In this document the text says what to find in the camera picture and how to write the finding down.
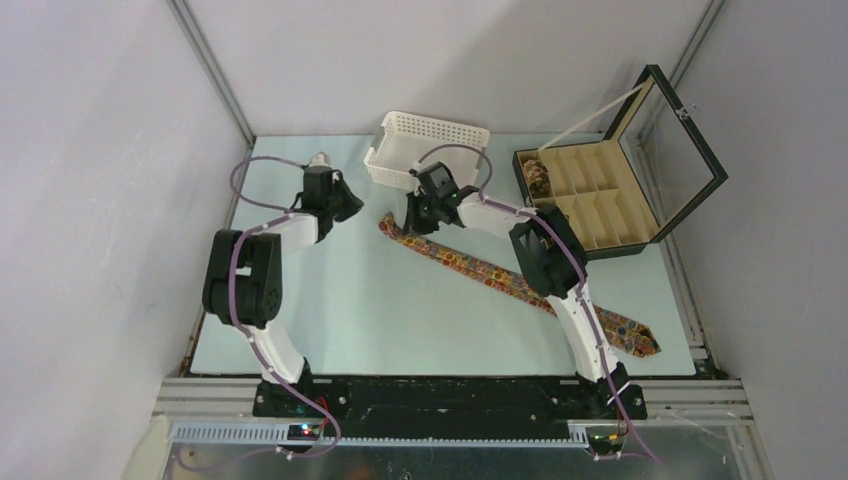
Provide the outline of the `colourful patterned tie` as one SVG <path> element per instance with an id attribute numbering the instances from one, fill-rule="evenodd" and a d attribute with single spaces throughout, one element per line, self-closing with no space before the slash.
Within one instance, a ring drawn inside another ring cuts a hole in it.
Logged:
<path id="1" fill-rule="evenodd" d="M 393 241 L 436 263 L 489 288 L 504 293 L 551 315 L 553 307 L 530 288 L 518 273 L 431 241 L 423 236 L 404 234 L 389 212 L 378 222 L 379 230 Z M 595 305 L 594 310 L 609 343 L 638 358 L 657 355 L 661 347 L 650 328 L 636 320 Z"/>

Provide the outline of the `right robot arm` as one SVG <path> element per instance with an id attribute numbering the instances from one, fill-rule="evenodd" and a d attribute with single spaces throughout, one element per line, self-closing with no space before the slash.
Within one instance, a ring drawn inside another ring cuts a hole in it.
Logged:
<path id="1" fill-rule="evenodd" d="M 432 233 L 442 225 L 481 230 L 508 240 L 530 289 L 553 308 L 569 342 L 577 375 L 589 382 L 581 392 L 585 411 L 606 418 L 630 386 L 626 368 L 607 340 L 591 300 L 585 250 L 564 214 L 493 199 L 475 186 L 460 187 L 437 162 L 411 170 L 405 229 Z"/>

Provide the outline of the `white perforated plastic basket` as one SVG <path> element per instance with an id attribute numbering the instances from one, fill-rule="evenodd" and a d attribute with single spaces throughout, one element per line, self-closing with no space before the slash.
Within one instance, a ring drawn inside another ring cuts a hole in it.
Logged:
<path id="1" fill-rule="evenodd" d="M 490 131 L 481 127 L 390 111 L 363 164 L 374 183 L 403 192 L 417 185 L 411 170 L 435 162 L 447 166 L 458 185 L 473 185 L 489 139 Z"/>

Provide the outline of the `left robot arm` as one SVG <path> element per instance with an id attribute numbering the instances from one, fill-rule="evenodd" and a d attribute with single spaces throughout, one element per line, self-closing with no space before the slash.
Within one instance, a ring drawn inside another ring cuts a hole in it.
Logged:
<path id="1" fill-rule="evenodd" d="M 304 169 L 298 199 L 297 208 L 277 219 L 245 231 L 217 231 L 201 296 L 207 314 L 245 336 L 263 378 L 282 385 L 278 404 L 297 417 L 312 411 L 316 390 L 301 380 L 307 360 L 288 334 L 270 331 L 284 300 L 284 256 L 322 242 L 363 207 L 343 173 L 326 165 Z"/>

